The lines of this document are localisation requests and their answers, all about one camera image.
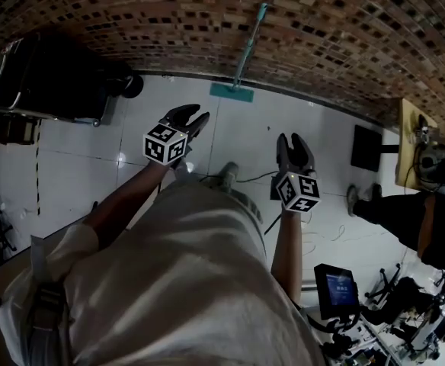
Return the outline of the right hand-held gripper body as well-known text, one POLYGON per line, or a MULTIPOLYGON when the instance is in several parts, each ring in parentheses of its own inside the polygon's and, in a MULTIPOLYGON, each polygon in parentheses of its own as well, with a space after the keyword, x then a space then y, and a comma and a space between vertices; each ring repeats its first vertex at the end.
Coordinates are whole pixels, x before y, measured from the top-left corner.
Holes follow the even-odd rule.
POLYGON ((314 160, 301 168, 280 158, 277 164, 279 171, 271 180, 270 199, 279 201, 286 211, 309 213, 321 201, 314 160))

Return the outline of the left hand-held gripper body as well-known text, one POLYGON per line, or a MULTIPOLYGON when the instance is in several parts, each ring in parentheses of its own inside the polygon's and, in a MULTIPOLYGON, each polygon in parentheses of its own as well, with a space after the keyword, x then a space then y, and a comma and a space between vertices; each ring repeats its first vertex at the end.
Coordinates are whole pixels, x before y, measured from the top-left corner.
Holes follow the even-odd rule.
POLYGON ((187 133, 159 121, 143 135, 142 154, 160 165, 171 165, 185 157, 188 141, 187 133))

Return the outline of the teal mop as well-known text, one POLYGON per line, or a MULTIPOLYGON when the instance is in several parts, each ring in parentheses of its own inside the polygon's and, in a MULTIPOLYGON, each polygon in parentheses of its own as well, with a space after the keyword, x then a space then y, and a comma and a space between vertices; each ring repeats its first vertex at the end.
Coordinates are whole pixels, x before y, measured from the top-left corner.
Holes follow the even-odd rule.
POLYGON ((262 3, 258 10, 255 25, 251 31, 251 34, 246 42, 245 48, 243 50, 242 56, 237 65, 235 75, 232 80, 231 85, 225 85, 218 82, 212 82, 210 86, 210 96, 217 98, 225 98, 233 101, 241 101, 245 103, 252 103, 254 99, 254 91, 250 89, 244 89, 241 86, 242 73, 245 65, 251 55, 251 52, 255 45, 256 36, 261 26, 261 22, 267 13, 268 3, 262 3))

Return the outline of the person's left forearm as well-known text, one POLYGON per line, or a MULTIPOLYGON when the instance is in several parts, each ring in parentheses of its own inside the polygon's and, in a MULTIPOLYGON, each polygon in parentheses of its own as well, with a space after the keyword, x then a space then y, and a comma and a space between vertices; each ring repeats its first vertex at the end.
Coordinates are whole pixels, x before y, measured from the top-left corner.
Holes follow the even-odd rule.
POLYGON ((138 210, 162 182, 168 169, 168 165, 150 162, 86 216, 83 223, 96 233, 100 250, 111 245, 126 229, 138 210))

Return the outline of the person's right forearm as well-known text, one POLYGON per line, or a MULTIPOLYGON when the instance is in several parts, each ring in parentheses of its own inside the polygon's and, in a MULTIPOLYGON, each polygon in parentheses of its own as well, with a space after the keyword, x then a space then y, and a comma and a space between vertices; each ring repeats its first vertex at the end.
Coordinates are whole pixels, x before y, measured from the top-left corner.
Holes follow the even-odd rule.
POLYGON ((271 274, 294 303, 298 303, 301 296, 303 281, 302 244, 300 214, 282 209, 271 274))

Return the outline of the person's grey shoe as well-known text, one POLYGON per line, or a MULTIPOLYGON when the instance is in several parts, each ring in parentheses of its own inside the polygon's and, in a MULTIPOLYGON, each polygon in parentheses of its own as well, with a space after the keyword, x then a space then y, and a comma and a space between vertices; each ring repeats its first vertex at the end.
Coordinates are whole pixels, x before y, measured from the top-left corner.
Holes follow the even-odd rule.
POLYGON ((239 167, 234 162, 228 162, 219 172, 216 186, 223 191, 231 191, 236 183, 239 167))

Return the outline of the person's beige trousers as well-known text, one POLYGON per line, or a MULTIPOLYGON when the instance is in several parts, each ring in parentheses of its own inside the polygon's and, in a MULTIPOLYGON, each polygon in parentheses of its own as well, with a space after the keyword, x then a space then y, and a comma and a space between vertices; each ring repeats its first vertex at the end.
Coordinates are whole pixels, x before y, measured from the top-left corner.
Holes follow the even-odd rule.
POLYGON ((219 173, 216 175, 207 175, 204 178, 197 179, 189 170, 188 164, 184 159, 176 161, 171 168, 174 170, 175 184, 177 186, 197 183, 198 185, 209 188, 212 191, 221 193, 226 197, 230 197, 249 212, 249 215, 257 225, 263 225, 261 212, 257 204, 248 195, 236 190, 234 185, 231 191, 223 191, 216 186, 218 182, 217 175, 219 173))

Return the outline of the black floor mat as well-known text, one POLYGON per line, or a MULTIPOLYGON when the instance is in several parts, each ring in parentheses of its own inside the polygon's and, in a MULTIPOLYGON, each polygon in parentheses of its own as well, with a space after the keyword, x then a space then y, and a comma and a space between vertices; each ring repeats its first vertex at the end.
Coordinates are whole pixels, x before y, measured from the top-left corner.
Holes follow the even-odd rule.
POLYGON ((383 144, 383 135, 360 125, 354 127, 351 165, 359 169, 378 172, 382 154, 399 152, 399 145, 383 144))

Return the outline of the light wooden desk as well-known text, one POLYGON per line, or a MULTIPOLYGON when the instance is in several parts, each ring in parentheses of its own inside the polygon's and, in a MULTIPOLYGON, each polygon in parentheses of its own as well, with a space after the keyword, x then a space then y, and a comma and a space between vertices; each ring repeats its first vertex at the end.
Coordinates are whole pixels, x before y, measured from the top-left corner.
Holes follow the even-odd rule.
POLYGON ((423 116, 427 124, 434 128, 438 124, 405 98, 399 102, 399 157, 395 168, 395 184, 399 187, 421 190, 423 186, 414 171, 416 163, 415 131, 419 127, 419 117, 423 116))

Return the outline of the small black monitor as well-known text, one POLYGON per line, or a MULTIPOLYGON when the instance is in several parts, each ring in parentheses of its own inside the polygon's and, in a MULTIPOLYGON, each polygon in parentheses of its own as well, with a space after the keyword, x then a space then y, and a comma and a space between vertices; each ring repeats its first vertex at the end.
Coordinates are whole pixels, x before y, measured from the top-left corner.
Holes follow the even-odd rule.
POLYGON ((314 267, 314 273, 322 319, 360 312, 357 285, 350 270, 319 264, 314 267))

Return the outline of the black wheeled cart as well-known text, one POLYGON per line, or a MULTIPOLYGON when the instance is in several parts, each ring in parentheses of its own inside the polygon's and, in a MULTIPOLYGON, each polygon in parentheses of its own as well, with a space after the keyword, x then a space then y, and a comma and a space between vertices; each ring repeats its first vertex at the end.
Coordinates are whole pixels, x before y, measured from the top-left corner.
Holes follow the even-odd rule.
POLYGON ((98 127, 115 98, 135 98, 142 76, 64 34, 35 32, 0 49, 0 113, 98 127))

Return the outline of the person in white shirt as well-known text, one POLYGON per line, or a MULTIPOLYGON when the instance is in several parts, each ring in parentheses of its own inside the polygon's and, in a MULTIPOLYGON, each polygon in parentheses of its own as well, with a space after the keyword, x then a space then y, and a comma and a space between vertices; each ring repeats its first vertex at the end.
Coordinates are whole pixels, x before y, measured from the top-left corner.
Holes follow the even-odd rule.
POLYGON ((0 330, 17 366, 326 366, 271 265, 238 202, 172 185, 105 249, 84 223, 33 246, 0 330))

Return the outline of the grey white round device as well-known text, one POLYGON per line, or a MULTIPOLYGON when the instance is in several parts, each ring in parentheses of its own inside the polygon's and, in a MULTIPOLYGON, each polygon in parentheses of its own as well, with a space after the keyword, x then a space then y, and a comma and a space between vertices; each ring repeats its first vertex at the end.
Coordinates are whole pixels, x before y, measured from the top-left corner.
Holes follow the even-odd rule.
POLYGON ((445 195, 445 145, 421 147, 415 171, 423 189, 445 195))

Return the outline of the brown cardboard box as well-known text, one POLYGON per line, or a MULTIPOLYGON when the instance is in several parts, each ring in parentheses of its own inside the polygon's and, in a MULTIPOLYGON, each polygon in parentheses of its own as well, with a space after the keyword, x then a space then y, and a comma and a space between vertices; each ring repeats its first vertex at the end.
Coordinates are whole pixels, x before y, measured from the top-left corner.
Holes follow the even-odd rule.
POLYGON ((33 145, 40 119, 0 115, 0 144, 33 145))

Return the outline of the brown table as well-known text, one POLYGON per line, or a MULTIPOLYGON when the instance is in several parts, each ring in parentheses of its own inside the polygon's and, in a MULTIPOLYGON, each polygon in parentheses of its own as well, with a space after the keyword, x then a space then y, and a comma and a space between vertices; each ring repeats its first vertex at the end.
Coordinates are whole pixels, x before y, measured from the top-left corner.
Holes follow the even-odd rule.
MULTIPOLYGON (((80 217, 76 221, 45 237, 43 239, 45 254, 49 255, 56 248, 71 225, 81 223, 83 220, 84 217, 80 217)), ((8 285, 28 267, 30 267, 30 247, 7 259, 0 266, 0 298, 8 285)))

